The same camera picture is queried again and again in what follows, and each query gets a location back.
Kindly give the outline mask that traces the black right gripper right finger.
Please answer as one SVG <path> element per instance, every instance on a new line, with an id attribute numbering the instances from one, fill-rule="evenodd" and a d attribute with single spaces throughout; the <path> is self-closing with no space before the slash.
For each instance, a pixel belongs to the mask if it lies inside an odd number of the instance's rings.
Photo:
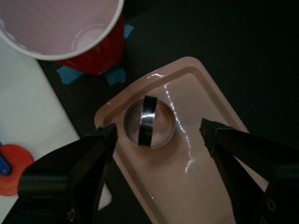
<path id="1" fill-rule="evenodd" d="M 236 224 L 299 224 L 299 150 L 204 119 Z"/>

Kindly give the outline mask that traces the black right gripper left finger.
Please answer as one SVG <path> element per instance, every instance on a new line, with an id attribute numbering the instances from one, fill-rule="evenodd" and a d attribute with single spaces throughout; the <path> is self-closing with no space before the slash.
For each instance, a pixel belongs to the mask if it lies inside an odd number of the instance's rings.
<path id="1" fill-rule="evenodd" d="M 97 224 L 116 142 L 111 124 L 37 159 L 22 171 L 18 199 L 1 224 Z"/>

